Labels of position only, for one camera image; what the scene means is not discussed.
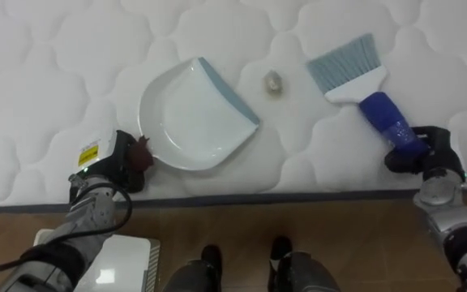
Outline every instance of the blue brush handle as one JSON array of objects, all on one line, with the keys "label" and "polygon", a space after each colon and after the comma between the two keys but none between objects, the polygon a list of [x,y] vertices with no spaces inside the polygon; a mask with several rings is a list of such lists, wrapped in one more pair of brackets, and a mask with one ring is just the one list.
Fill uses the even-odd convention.
[{"label": "blue brush handle", "polygon": [[399,154],[418,156],[428,151],[406,122],[394,102],[384,92],[372,93],[359,104],[365,118],[396,146]]}]

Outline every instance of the robot leg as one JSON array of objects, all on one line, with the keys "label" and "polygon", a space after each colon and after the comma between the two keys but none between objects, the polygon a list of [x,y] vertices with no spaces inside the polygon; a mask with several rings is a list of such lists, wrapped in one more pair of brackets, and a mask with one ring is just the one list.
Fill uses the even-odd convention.
[{"label": "robot leg", "polygon": [[279,263],[276,275],[279,292],[339,292],[331,273],[310,254],[294,252]]},{"label": "robot leg", "polygon": [[211,266],[204,260],[192,260],[169,279],[164,292],[220,292]]}]

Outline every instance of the gray bristles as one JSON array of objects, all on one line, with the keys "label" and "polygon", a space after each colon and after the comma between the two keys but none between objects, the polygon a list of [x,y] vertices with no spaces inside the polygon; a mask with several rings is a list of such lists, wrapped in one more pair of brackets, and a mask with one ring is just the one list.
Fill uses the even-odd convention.
[{"label": "gray bristles", "polygon": [[381,66],[371,33],[307,63],[323,93]]}]

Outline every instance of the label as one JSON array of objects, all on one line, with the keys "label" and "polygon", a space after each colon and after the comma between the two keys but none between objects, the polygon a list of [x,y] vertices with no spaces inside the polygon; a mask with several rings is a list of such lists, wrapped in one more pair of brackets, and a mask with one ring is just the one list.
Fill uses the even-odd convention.
[{"label": "label", "polygon": [[79,156],[79,166],[85,164],[88,161],[95,159],[98,156],[98,144],[91,143],[86,148],[82,149],[82,153]]}]

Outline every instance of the small debris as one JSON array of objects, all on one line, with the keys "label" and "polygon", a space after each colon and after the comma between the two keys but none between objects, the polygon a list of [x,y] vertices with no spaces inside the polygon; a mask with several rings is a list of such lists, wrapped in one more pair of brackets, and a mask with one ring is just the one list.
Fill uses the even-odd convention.
[{"label": "small debris", "polygon": [[264,84],[269,94],[280,96],[282,93],[282,77],[276,71],[271,70],[264,76]]}]

